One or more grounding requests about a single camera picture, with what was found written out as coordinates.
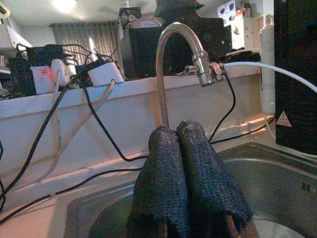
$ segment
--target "gray mesh fabric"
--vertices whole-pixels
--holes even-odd
[[[157,237],[158,224],[167,222],[171,237],[186,238],[187,189],[175,132],[158,127],[150,136],[149,152],[135,183],[128,237]]]
[[[206,219],[230,214],[235,225],[250,221],[250,210],[234,176],[209,145],[203,127],[184,120],[177,128],[182,151],[191,216]]]

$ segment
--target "sink basin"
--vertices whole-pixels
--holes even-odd
[[[248,143],[219,153],[240,183],[262,238],[317,238],[317,163]],[[125,237],[134,183],[68,205],[65,237]]]

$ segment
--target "ceiling light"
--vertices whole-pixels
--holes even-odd
[[[53,0],[53,6],[63,13],[70,13],[76,3],[76,0]]]

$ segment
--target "curtain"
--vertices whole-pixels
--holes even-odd
[[[95,23],[62,23],[53,24],[55,40],[57,44],[79,44],[91,50],[89,38],[92,39],[95,49],[102,55],[110,56],[116,48],[116,22],[95,22]],[[77,47],[65,47],[66,50],[87,54],[85,50]],[[122,66],[120,50],[117,49],[112,56]],[[84,64],[86,57],[77,55],[78,64]]]

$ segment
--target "curved faucet spout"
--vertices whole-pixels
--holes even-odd
[[[200,85],[202,87],[206,87],[214,84],[215,82],[213,77],[211,76],[209,56],[207,52],[204,51],[204,48],[195,32],[188,26],[179,22],[174,22],[167,26],[159,38],[156,57],[156,72],[161,118],[162,123],[166,126],[169,126],[169,123],[163,79],[163,56],[167,40],[173,33],[178,33],[182,35],[190,45],[190,48],[193,52],[193,63],[197,67],[197,75]]]

